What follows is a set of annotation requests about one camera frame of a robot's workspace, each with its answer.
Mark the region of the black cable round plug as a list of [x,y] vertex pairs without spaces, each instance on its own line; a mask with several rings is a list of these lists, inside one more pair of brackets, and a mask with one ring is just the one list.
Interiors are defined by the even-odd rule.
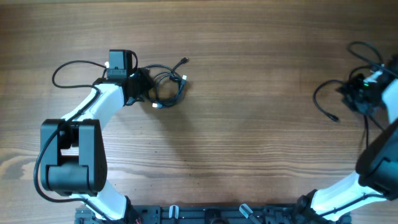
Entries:
[[[365,46],[365,47],[369,48],[373,53],[376,54],[377,60],[373,61],[373,60],[368,59],[367,57],[365,57],[363,55],[360,55],[359,53],[355,52],[354,51],[354,46],[356,46],[356,45],[361,45],[361,46]],[[397,55],[396,54],[394,54],[392,56],[392,58],[388,62],[386,62],[384,60],[384,57],[382,56],[382,54],[378,51],[378,49],[375,46],[373,46],[373,45],[371,45],[371,44],[369,44],[367,42],[363,42],[363,41],[351,42],[351,43],[349,43],[346,46],[346,49],[351,55],[357,57],[358,59],[360,59],[360,60],[362,60],[364,62],[366,62],[366,65],[354,68],[350,72],[349,77],[348,77],[348,79],[346,81],[342,81],[342,80],[327,80],[327,81],[323,82],[321,85],[319,85],[315,89],[315,91],[313,93],[313,96],[312,96],[313,102],[314,102],[315,106],[317,107],[317,109],[319,111],[321,111],[325,116],[329,117],[332,121],[335,121],[335,122],[339,121],[339,118],[337,116],[327,112],[326,110],[324,110],[317,102],[317,93],[324,86],[327,86],[327,85],[332,84],[332,83],[339,83],[340,86],[342,86],[342,84],[344,82],[347,82],[349,79],[353,78],[355,75],[358,75],[358,74],[362,73],[365,76],[365,78],[367,78],[367,77],[369,77],[372,74],[372,72],[375,72],[375,71],[378,71],[378,70],[381,70],[383,72],[383,74],[377,79],[377,83],[379,83],[380,85],[384,86],[384,91],[387,90],[387,87],[393,81],[397,80]],[[382,106],[386,107],[386,104],[383,101],[381,101],[381,105],[379,107],[382,107]]]

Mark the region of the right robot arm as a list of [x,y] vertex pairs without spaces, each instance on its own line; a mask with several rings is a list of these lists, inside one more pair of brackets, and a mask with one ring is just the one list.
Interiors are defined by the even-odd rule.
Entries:
[[389,126],[360,155],[355,171],[332,186],[301,196],[291,213],[298,223],[339,223],[344,215],[373,202],[397,199],[397,55],[360,90],[382,103]]

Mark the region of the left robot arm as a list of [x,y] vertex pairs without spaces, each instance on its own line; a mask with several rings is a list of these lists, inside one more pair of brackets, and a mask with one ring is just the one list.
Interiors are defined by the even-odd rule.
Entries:
[[72,112],[46,119],[34,167],[39,195],[54,203],[81,202],[100,223],[139,223],[130,199],[107,180],[102,130],[120,109],[142,101],[153,87],[146,68],[110,70],[89,86],[91,93]]

